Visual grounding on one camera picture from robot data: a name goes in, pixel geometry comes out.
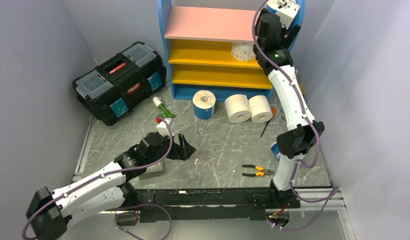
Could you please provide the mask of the white dotted roll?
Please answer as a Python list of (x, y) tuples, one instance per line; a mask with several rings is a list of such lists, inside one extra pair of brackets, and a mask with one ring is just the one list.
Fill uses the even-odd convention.
[(238, 61), (249, 62), (256, 58), (253, 50), (254, 44), (248, 42), (233, 42), (231, 55)]

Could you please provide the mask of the blue cartoon roll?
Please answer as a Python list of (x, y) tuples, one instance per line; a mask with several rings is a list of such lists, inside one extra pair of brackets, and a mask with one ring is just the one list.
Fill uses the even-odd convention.
[(278, 1), (278, 0), (269, 0), (269, 1), (266, 3), (265, 8), (266, 8), (269, 12), (275, 14), (275, 13), (278, 11), (278, 9), (279, 9), (279, 1)]

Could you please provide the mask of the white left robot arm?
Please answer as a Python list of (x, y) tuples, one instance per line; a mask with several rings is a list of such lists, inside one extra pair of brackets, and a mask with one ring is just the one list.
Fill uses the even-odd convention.
[(118, 155), (97, 172), (68, 186), (37, 190), (26, 212), (23, 239), (32, 228), (35, 240), (57, 240), (79, 221), (109, 209), (130, 210), (138, 202), (138, 193), (130, 180), (144, 174), (148, 167), (165, 158), (186, 161), (196, 152), (185, 136), (150, 132), (138, 144)]

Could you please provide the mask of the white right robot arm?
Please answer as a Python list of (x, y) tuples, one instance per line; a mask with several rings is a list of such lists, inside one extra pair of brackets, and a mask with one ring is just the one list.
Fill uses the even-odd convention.
[(278, 95), (287, 125), (287, 132), (277, 136), (275, 142), (279, 163), (268, 194), (269, 203), (275, 208), (282, 207), (294, 195), (292, 186), (298, 164), (319, 144), (325, 130), (324, 123), (315, 120), (305, 102), (288, 50), (299, 30), (300, 26), (295, 25), (288, 32), (281, 18), (266, 8), (258, 10), (252, 21), (255, 58)]

